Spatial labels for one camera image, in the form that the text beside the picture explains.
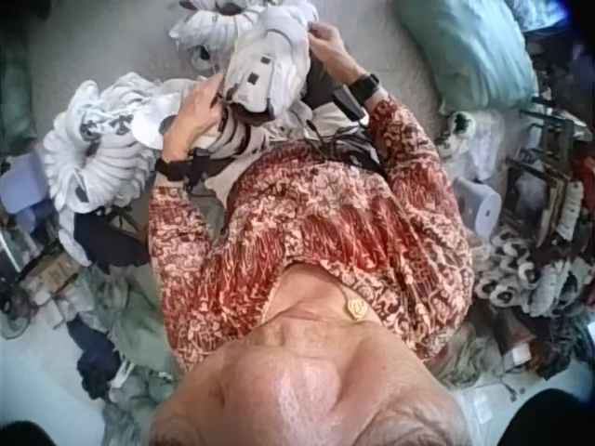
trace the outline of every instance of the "person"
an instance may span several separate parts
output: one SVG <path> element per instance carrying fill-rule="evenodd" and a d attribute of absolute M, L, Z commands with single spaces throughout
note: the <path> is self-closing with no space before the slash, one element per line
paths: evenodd
<path fill-rule="evenodd" d="M 309 38 L 337 81 L 365 78 L 336 28 Z M 219 82 L 186 99 L 164 163 L 217 124 Z M 215 243 L 181 183 L 157 178 L 150 250 L 185 377 L 152 445 L 469 444 L 423 362 L 470 302 L 456 199 L 413 114 L 383 88 L 365 107 L 380 172 L 332 141 L 275 147 L 235 181 Z"/>

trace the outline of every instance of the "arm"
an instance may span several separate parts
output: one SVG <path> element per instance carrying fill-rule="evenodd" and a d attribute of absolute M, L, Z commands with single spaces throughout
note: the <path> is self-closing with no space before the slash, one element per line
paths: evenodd
<path fill-rule="evenodd" d="M 434 209 L 458 224 L 458 205 L 450 178 L 413 113 L 384 89 L 365 105 L 370 113 L 370 134 L 385 160 L 384 168 L 395 196 L 417 209 Z"/>
<path fill-rule="evenodd" d="M 337 28 L 314 23 L 309 39 L 312 52 L 340 83 L 351 85 L 367 73 L 349 54 Z M 385 170 L 395 196 L 416 209 L 433 208 L 431 212 L 460 223 L 450 181 L 413 113 L 384 89 L 376 92 L 365 107 L 371 115 L 375 147 L 386 160 Z"/>
<path fill-rule="evenodd" d="M 176 121 L 164 137 L 162 160 L 186 161 L 195 141 L 220 118 L 213 100 L 220 76 L 200 85 L 182 104 Z M 169 343 L 183 348 L 182 327 L 187 327 L 195 300 L 198 273 L 210 246 L 200 212 L 192 208 L 182 182 L 157 174 L 149 213 L 149 245 L 154 274 L 161 287 L 161 306 Z"/>

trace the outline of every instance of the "hand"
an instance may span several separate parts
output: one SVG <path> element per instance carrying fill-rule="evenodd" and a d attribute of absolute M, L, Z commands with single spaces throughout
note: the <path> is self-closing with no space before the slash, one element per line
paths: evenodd
<path fill-rule="evenodd" d="M 337 28 L 312 23 L 308 34 L 310 48 L 326 67 L 328 73 L 341 84 L 351 85 L 367 73 L 347 52 Z"/>
<path fill-rule="evenodd" d="M 183 100 L 176 120 L 164 136 L 161 158 L 165 162 L 186 160 L 192 143 L 219 123 L 222 106 L 217 92 L 222 80 L 223 73 L 214 75 Z"/>

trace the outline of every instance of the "watch strap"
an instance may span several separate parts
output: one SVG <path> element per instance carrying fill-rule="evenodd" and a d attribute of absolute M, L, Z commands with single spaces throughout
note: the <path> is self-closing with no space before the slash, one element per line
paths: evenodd
<path fill-rule="evenodd" d="M 167 178 L 168 181 L 183 181 L 188 175 L 190 164 L 188 161 L 174 161 L 166 163 L 159 158 L 155 170 Z"/>
<path fill-rule="evenodd" d="M 375 74 L 365 74 L 351 84 L 349 89 L 360 105 L 363 106 L 380 89 L 380 80 Z"/>

